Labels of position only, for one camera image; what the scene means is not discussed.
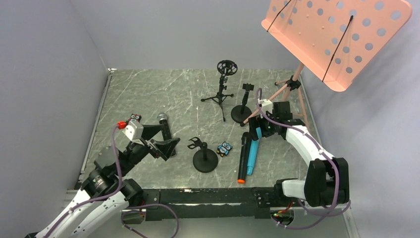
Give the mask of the blue toy microphone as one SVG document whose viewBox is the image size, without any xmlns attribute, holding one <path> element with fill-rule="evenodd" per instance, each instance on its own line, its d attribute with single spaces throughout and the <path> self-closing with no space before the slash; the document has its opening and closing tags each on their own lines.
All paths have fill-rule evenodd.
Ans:
<svg viewBox="0 0 420 238">
<path fill-rule="evenodd" d="M 248 157 L 248 164 L 247 164 L 247 175 L 251 176 L 253 174 L 253 170 L 256 163 L 256 158 L 258 154 L 258 148 L 259 148 L 259 142 L 262 137 L 262 131 L 261 128 L 258 127 L 256 129 L 257 132 L 257 140 L 252 140 L 250 145 L 250 151 L 249 151 L 249 157 Z"/>
</svg>

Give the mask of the black round-base mic stand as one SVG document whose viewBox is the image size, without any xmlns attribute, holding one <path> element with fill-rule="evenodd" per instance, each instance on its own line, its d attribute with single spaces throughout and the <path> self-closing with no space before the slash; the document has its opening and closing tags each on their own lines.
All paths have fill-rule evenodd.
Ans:
<svg viewBox="0 0 420 238">
<path fill-rule="evenodd" d="M 199 147 L 199 150 L 193 156 L 193 166 L 201 173 L 210 173 L 214 171 L 218 165 L 217 154 L 208 148 L 206 142 L 201 141 L 198 137 L 189 139 L 193 143 L 188 145 L 189 149 Z"/>
</svg>

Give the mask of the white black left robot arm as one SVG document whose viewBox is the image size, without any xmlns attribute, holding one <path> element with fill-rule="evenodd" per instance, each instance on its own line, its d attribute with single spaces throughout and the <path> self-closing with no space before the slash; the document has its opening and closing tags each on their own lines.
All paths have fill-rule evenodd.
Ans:
<svg viewBox="0 0 420 238">
<path fill-rule="evenodd" d="M 180 138 L 155 141 L 160 124 L 120 121 L 111 133 L 111 156 L 100 155 L 69 204 L 44 229 L 28 238 L 86 238 L 115 214 L 122 217 L 160 206 L 159 195 L 145 192 L 133 179 L 125 179 L 147 155 L 169 159 Z"/>
</svg>

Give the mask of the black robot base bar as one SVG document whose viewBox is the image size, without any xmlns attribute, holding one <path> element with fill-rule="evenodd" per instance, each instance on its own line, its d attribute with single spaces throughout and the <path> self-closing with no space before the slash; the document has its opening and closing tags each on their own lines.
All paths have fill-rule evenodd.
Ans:
<svg viewBox="0 0 420 238">
<path fill-rule="evenodd" d="M 286 209 L 290 198 L 280 198 L 273 187 L 145 189 L 143 201 L 128 210 L 144 214 L 146 221 L 178 217 L 269 219 Z"/>
</svg>

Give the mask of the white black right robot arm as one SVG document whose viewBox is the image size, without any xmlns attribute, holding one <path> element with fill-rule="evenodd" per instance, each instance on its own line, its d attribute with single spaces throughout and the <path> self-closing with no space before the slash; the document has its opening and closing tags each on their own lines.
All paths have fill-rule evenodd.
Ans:
<svg viewBox="0 0 420 238">
<path fill-rule="evenodd" d="M 259 116 L 248 121 L 253 138 L 280 135 L 305 161 L 308 171 L 304 180 L 280 179 L 274 185 L 275 195 L 284 202 L 303 200 L 312 207 L 345 204 L 350 200 L 348 163 L 327 152 L 310 134 L 301 119 L 295 119 L 289 102 L 257 100 Z"/>
</svg>

